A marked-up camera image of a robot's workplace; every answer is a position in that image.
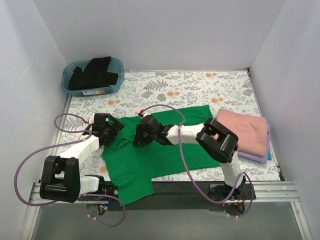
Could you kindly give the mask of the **green t shirt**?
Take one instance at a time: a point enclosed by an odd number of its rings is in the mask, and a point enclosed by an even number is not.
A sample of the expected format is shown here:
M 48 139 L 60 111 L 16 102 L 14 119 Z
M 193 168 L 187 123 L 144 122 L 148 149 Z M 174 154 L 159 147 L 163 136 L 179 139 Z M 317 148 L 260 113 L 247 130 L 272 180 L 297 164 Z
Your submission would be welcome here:
M 186 118 L 185 125 L 204 123 L 213 115 L 209 105 L 178 109 Z M 174 110 L 152 115 L 163 125 L 178 125 L 182 117 Z M 105 161 L 111 182 L 118 188 L 118 197 L 128 205 L 143 197 L 152 195 L 152 179 L 184 172 L 178 145 L 164 146 L 156 141 L 144 146 L 134 146 L 139 116 L 123 117 L 118 120 L 124 128 L 109 147 L 105 147 L 102 158 Z M 183 144 L 183 153 L 189 170 L 216 168 L 220 164 L 212 159 L 198 144 Z

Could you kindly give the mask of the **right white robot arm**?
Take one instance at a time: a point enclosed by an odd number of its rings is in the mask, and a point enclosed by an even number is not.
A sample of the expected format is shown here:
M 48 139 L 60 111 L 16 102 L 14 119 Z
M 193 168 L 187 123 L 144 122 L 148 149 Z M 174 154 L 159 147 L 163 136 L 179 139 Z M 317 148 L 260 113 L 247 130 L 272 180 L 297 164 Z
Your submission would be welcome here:
M 142 117 L 136 126 L 133 145 L 145 146 L 153 141 L 163 146 L 182 144 L 198 144 L 208 155 L 217 161 L 224 175 L 225 188 L 234 189 L 234 194 L 240 195 L 246 177 L 241 176 L 238 160 L 238 140 L 235 133 L 219 123 L 214 118 L 208 118 L 206 122 L 197 125 L 162 125 L 153 115 Z

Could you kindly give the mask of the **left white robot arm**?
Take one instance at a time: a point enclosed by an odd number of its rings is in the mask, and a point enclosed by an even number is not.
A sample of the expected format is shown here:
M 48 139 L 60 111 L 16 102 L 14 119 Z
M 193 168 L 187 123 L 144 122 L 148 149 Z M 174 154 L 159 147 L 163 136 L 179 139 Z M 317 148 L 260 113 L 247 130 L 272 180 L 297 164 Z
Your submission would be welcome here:
M 93 113 L 79 142 L 44 161 L 39 195 L 42 199 L 74 203 L 79 197 L 94 194 L 102 198 L 107 187 L 102 176 L 81 176 L 82 163 L 101 147 L 109 147 L 125 127 L 109 113 Z

